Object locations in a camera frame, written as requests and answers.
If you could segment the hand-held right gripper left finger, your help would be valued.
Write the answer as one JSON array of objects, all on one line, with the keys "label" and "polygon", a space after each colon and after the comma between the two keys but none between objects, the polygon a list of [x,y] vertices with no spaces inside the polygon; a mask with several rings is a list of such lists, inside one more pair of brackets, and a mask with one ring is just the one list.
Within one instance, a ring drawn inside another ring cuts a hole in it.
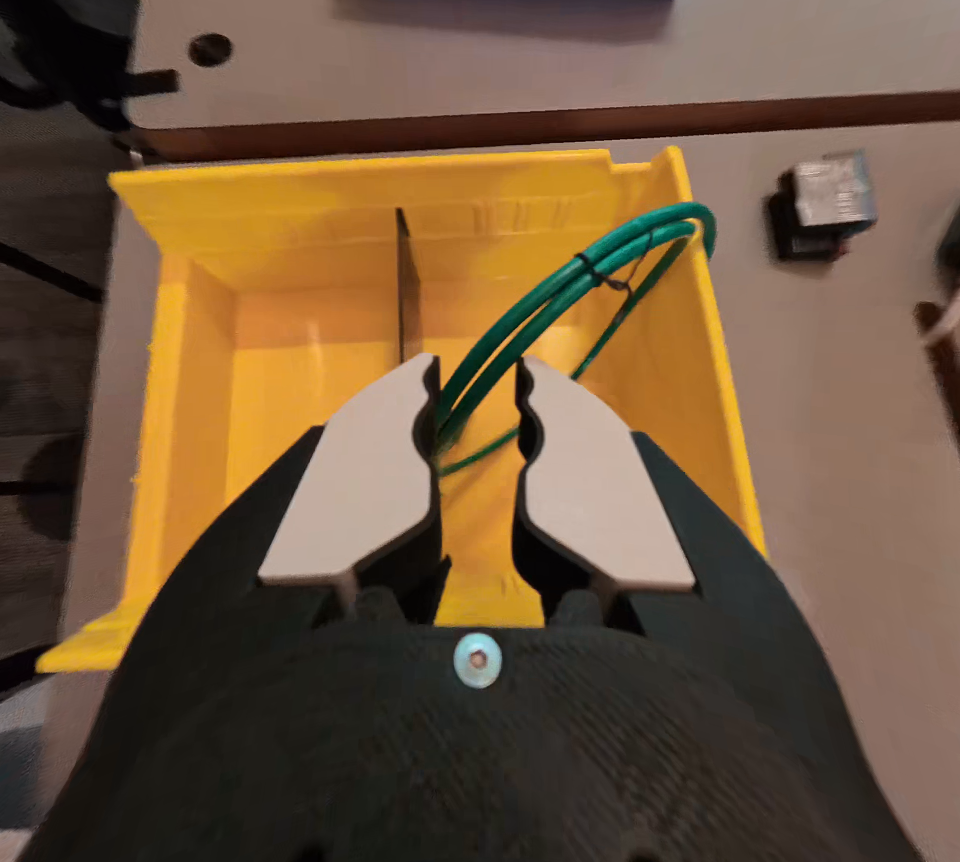
[{"label": "hand-held right gripper left finger", "polygon": [[276,514],[259,587],[326,587],[344,609],[384,588],[407,618],[434,621],[451,568],[434,463],[439,368],[434,354],[413,356],[329,418],[297,466],[264,473]]}]

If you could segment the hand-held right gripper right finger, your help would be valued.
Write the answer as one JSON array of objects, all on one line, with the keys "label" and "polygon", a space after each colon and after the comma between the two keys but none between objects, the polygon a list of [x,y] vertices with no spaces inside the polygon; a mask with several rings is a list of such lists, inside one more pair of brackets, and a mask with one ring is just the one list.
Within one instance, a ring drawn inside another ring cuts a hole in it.
[{"label": "hand-held right gripper right finger", "polygon": [[690,594],[696,579],[629,426],[605,401],[536,356],[516,370],[523,464],[511,558],[545,622],[570,592],[601,618],[635,593]]}]

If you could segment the yellow storage bin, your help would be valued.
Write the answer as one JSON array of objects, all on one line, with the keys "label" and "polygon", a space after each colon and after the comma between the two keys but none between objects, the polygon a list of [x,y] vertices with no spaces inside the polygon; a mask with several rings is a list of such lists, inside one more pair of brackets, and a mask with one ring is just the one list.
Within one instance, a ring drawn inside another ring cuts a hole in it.
[{"label": "yellow storage bin", "polygon": [[[401,361],[396,216],[414,326],[446,382],[527,291],[603,233],[692,201],[684,156],[607,150],[210,164],[110,185],[160,252],[116,608],[40,657],[110,671],[188,547],[313,425]],[[648,434],[766,555],[707,255],[697,236],[581,382]],[[441,482],[447,626],[542,623],[515,571],[516,444]]]}]

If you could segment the black twist tie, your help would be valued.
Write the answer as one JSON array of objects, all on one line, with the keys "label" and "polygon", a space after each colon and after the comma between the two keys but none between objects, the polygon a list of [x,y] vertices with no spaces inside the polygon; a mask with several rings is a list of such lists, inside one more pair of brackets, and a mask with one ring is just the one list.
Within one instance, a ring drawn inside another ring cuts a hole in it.
[{"label": "black twist tie", "polygon": [[596,286],[605,285],[607,288],[610,288],[616,292],[624,293],[628,298],[633,294],[632,279],[636,274],[643,256],[635,259],[633,261],[633,266],[629,270],[625,279],[617,279],[614,276],[602,272],[586,252],[580,252],[573,256],[575,260],[578,260],[586,272],[591,276]]}]

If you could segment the black power adapter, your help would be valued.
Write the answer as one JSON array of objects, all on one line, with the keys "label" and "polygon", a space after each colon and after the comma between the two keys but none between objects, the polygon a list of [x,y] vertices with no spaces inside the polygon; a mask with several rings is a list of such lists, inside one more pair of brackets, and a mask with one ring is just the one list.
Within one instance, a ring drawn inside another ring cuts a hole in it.
[{"label": "black power adapter", "polygon": [[800,160],[778,177],[776,187],[765,212],[779,262],[832,264],[879,220],[862,149]]}]

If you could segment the black office chair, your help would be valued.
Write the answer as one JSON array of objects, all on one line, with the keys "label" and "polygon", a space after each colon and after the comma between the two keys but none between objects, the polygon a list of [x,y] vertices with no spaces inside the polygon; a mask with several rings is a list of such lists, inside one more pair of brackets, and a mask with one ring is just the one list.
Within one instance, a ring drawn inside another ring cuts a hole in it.
[{"label": "black office chair", "polygon": [[122,134],[131,127],[126,99],[180,90],[174,69],[129,73],[131,38],[79,21],[58,0],[1,0],[1,16],[31,80],[21,86],[3,77],[6,105],[42,111],[69,104],[99,128]]}]

